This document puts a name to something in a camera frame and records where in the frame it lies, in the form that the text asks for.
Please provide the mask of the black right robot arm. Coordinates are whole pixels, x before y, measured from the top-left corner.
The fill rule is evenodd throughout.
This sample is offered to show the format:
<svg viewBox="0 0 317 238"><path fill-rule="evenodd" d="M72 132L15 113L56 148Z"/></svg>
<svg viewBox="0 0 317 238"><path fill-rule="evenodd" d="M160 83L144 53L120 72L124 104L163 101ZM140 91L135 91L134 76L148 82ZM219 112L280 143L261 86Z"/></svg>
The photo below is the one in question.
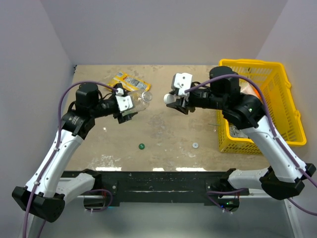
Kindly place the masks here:
<svg viewBox="0 0 317 238"><path fill-rule="evenodd" d="M195 85L191 74L175 74L171 91L164 96L166 106L183 114L196 108L220 110L269 162L269 167L261 170L228 170L211 186L210 193L231 195L261 189L277 200L298 196L305 187L304 180L312 178L316 167L302 161L277 131L264 95L242 93L239 81L243 76L230 67L214 67L209 76L208 81Z"/></svg>

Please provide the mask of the large white bottle cap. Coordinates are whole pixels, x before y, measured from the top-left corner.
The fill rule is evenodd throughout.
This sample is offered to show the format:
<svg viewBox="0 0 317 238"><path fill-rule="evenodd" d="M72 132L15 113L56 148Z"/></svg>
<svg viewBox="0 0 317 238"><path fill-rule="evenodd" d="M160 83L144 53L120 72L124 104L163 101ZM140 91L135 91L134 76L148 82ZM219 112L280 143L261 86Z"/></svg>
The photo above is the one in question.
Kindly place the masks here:
<svg viewBox="0 0 317 238"><path fill-rule="evenodd" d="M176 98L174 95L168 93L168 94L164 95L163 101L166 105L168 105L168 104L175 102Z"/></svg>

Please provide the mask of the small white bottle cap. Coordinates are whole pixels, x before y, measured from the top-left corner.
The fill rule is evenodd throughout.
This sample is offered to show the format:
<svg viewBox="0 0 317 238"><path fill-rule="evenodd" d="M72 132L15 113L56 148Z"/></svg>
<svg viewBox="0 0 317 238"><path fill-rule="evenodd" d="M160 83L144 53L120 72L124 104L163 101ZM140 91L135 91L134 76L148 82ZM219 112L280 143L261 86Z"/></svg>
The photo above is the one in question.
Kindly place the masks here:
<svg viewBox="0 0 317 238"><path fill-rule="evenodd" d="M193 148L197 149L198 147L199 147L199 144L196 143L196 142L194 142L194 143L193 143Z"/></svg>

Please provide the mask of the large clear plastic bottle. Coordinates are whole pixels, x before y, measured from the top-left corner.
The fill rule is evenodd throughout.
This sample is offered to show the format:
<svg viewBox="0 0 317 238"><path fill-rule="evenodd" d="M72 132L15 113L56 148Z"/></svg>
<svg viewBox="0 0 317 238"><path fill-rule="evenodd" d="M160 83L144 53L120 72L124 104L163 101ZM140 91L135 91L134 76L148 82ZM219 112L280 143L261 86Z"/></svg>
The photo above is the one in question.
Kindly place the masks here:
<svg viewBox="0 0 317 238"><path fill-rule="evenodd" d="M129 92L128 95L133 103L133 107L128 111L129 113L138 113L145 110L153 99L151 92L143 90L135 90Z"/></svg>

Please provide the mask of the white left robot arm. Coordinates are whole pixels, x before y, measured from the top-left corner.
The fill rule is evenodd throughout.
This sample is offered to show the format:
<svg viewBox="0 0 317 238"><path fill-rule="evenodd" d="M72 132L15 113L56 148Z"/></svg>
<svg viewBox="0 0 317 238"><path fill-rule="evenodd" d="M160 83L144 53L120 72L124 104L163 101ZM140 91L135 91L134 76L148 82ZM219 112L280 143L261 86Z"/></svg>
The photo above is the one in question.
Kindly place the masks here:
<svg viewBox="0 0 317 238"><path fill-rule="evenodd" d="M133 108L131 92L118 83L109 87L110 97L104 99L93 81L78 83L79 87L65 115L58 115L58 130L43 162L24 187L17 186L12 197L25 211L50 223L56 221L65 205L85 192L98 194L102 177L92 170L82 171L67 185L59 180L76 149L82 144L97 118L112 115L119 123L130 120L123 112Z"/></svg>

